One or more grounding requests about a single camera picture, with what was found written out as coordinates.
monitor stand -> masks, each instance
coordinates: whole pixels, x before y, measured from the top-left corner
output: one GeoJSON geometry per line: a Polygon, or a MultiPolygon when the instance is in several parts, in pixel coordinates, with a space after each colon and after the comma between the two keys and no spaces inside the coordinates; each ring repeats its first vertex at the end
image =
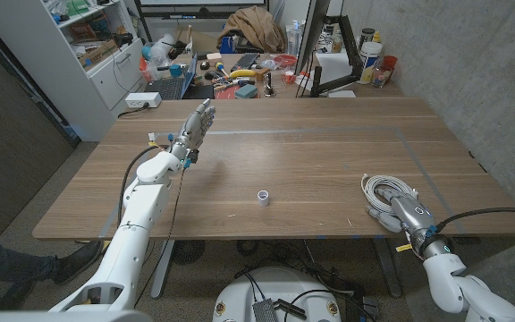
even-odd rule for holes
{"type": "Polygon", "coordinates": [[[319,94],[321,93],[325,93],[331,89],[338,89],[361,79],[361,73],[363,73],[363,61],[359,56],[359,51],[355,44],[355,36],[353,35],[353,30],[350,27],[349,18],[347,16],[325,17],[325,24],[335,23],[339,23],[339,28],[341,29],[343,44],[345,45],[347,57],[349,58],[349,66],[352,66],[351,74],[336,80],[328,81],[325,84],[321,84],[321,72],[323,71],[323,68],[321,66],[316,66],[315,75],[313,77],[313,86],[311,87],[309,95],[310,97],[319,97],[319,94]]]}

coiled white cable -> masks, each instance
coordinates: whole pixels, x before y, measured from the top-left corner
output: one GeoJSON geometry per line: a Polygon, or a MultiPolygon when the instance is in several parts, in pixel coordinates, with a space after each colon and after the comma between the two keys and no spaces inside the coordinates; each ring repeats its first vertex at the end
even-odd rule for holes
{"type": "Polygon", "coordinates": [[[410,186],[407,183],[405,183],[403,180],[399,178],[395,178],[390,175],[369,176],[368,174],[363,174],[363,178],[361,179],[361,189],[363,190],[363,192],[365,192],[365,197],[367,197],[368,202],[374,209],[378,210],[381,213],[386,213],[388,215],[394,215],[393,207],[391,207],[391,205],[383,203],[383,201],[379,200],[376,197],[375,188],[378,185],[385,185],[397,191],[406,192],[415,199],[418,195],[418,191],[410,188],[410,186]]]}

robot finger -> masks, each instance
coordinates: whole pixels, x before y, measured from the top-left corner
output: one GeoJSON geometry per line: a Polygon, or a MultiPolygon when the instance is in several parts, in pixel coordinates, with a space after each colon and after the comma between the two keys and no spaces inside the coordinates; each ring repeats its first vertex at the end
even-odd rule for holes
{"type": "Polygon", "coordinates": [[[407,197],[406,193],[402,191],[397,191],[395,189],[389,189],[389,188],[377,188],[375,189],[375,192],[383,196],[387,201],[391,201],[392,198],[399,198],[399,197],[407,197]]]}

power strip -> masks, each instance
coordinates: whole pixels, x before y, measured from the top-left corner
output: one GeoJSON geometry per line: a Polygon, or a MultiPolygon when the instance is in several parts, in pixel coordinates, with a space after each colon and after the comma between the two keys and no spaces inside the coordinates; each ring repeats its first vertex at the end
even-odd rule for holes
{"type": "Polygon", "coordinates": [[[160,93],[131,93],[124,100],[129,108],[141,108],[145,103],[148,103],[148,108],[153,108],[162,102],[160,93]]]}

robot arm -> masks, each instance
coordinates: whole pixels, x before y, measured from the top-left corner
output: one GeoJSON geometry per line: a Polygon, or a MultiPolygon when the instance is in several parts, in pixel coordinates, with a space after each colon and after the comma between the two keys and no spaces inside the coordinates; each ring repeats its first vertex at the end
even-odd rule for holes
{"type": "Polygon", "coordinates": [[[214,118],[215,108],[209,103],[207,99],[188,117],[167,151],[139,166],[137,178],[124,192],[124,217],[97,272],[51,312],[134,308],[150,231],[168,204],[170,176],[177,174],[189,157],[196,161],[198,148],[214,118]],[[81,305],[89,298],[99,298],[100,304],[81,305]]]}
{"type": "Polygon", "coordinates": [[[479,278],[457,276],[466,266],[443,239],[427,236],[435,220],[420,202],[400,191],[376,192],[391,202],[394,214],[401,220],[401,229],[408,234],[413,249],[425,259],[430,292],[440,309],[455,314],[467,310],[467,322],[510,321],[515,317],[515,307],[490,292],[479,278]]]}

